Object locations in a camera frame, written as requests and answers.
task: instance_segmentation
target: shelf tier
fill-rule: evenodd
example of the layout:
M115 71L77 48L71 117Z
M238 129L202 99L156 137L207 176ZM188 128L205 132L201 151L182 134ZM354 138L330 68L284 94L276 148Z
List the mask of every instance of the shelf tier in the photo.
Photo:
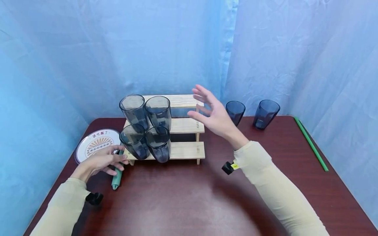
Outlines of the shelf tier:
M130 123L126 121L123 127L126 127L129 124ZM205 127L201 122L198 122L192 118L172 118L170 133L171 134L205 133Z
M148 99L155 96L164 96L169 99L170 106L172 108L195 108L196 104L203 106L203 102L197 101L193 98L193 95L148 95L143 96L144 100L147 102Z
M130 152L125 151L128 160L137 160ZM170 160L205 159L205 148L203 142L172 142ZM155 160L150 154L145 160Z

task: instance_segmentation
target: black clip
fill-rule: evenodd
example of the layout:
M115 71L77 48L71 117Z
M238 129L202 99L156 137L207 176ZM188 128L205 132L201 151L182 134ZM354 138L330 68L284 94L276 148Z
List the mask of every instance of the black clip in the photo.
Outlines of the black clip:
M103 198L104 196L101 193L90 193L85 200L93 206L98 206Z
M222 166L222 170L226 172L226 174L230 175L232 172L234 172L234 168L231 166L233 163L226 162Z

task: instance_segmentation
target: light blue fabric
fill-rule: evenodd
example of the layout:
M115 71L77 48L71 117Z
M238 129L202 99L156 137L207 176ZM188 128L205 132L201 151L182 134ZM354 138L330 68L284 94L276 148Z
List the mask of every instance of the light blue fabric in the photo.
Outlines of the light blue fabric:
M373 0L1 1L0 234L22 235L93 119L121 117L128 94L196 83L247 115L273 99L299 116L377 225L377 12Z
M132 94L218 97L237 0L0 2L0 234L22 235L88 124Z
M298 116L375 226L377 22L373 0L240 0L223 98Z

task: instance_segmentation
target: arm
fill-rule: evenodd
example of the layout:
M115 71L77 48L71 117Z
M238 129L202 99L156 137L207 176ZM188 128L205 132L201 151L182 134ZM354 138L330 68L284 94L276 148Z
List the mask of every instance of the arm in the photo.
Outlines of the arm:
M71 177L56 190L45 213L30 235L70 236L83 209L85 198L90 193L86 185L88 179L99 171L116 175L117 173L108 165L114 165L123 171L124 168L119 162L127 164L127 156L113 155L113 152L124 149L119 145L111 146L80 163Z
M222 103L200 85L196 85L193 93L194 98L208 104L211 109L197 105L209 117L195 111L188 112L188 115L234 147L236 163L287 232L293 236L328 235L299 189L273 164L272 158L258 142L249 141L235 127Z
M236 163L290 235L328 235L300 190L273 164L258 142L234 152Z
M89 193L83 181L69 178L55 192L31 236L71 235Z

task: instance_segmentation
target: wrist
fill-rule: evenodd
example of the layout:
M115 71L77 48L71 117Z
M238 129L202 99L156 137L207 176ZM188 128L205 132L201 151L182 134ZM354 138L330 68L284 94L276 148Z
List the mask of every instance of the wrist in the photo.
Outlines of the wrist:
M92 176L92 173L92 168L87 167L85 163L80 163L79 166L72 173L71 178L80 179L81 181L86 183Z
M228 132L224 138L232 145L234 150L239 150L249 142L249 140L237 127Z

